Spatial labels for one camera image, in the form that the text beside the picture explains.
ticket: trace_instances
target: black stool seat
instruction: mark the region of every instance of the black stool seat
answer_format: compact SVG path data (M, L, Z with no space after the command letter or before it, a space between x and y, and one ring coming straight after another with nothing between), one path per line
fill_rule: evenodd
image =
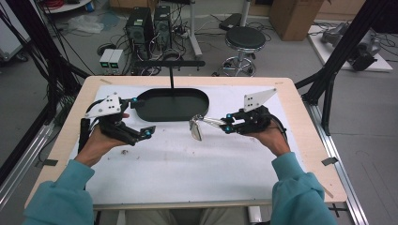
M263 33L247 26L237 26L229 29L225 38L234 47L242 49L258 49L266 43L266 37Z

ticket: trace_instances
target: aluminum rail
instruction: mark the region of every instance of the aluminum rail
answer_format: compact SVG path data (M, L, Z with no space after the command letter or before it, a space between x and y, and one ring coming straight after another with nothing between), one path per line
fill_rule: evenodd
M333 139L331 136L325 132L322 128L321 121L322 121L322 113L320 112L318 106L310 105L307 102L303 102L309 115L313 119L313 123L316 127L316 130L321 138L325 148L328 152L329 157L337 158L339 161L334 164L337 173L339 174L340 180L342 181L343 187L345 189L345 193L347 194L347 207L350 213L350 216L354 220L354 223L357 225L368 225L368 219L363 212L362 206L360 205L360 200L355 193L355 190L349 180L349 177L345 171L343 162L340 159L339 153L334 145Z
M54 122L50 123L50 125L44 125L41 127L36 137L30 143L23 156L14 166L7 179L0 187L0 211L3 210L12 193L23 180L32 163L37 158L41 148L44 146L44 144L50 138L50 135L53 133L53 130Z

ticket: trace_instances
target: chair leg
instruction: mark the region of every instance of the chair leg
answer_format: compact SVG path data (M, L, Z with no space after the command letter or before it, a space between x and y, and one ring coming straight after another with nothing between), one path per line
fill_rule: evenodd
M248 59L244 58L244 52L240 52L238 56L227 58L222 63L223 73L228 76L237 76L240 72L249 77L255 75L255 65Z

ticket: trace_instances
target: black metal frame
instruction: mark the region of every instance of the black metal frame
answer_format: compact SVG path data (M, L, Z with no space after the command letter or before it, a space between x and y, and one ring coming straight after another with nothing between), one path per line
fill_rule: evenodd
M43 24L41 18L33 8L29 0L6 0L9 8L13 11L26 33L31 38L32 43L37 47L39 53L44 58L44 62L40 62L36 55L33 54L31 46L19 36L18 31L11 25L8 28L21 42L24 49L31 55L35 61L40 74L48 82L48 103L43 108L35 122L26 131L23 138L11 152L7 160L0 168L0 186L6 181L8 175L18 163L25 150L37 135L42 125L48 125L55 118L56 107L61 96L57 92L59 85L63 87L64 95L75 96L79 93L81 85L75 80L74 74L82 78L87 78L86 72L75 67L65 58L56 47L47 28Z
M342 68L349 55L355 51L366 32L371 28L373 22L380 18L389 1L390 0L365 1L326 64L314 75L295 83L297 89L313 83L309 91L302 95L302 100L308 102L310 105L317 105L319 98L325 92L321 125L327 135L330 135L329 119L331 99L337 73Z

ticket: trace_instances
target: person's right hand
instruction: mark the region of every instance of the person's right hand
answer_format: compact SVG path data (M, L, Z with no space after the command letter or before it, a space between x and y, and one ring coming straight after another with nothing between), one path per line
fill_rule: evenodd
M266 130L257 133L249 133L247 136L254 137L260 141L260 143L271 150L276 157L290 152L289 145L279 130L278 125L273 120L271 120L271 124Z

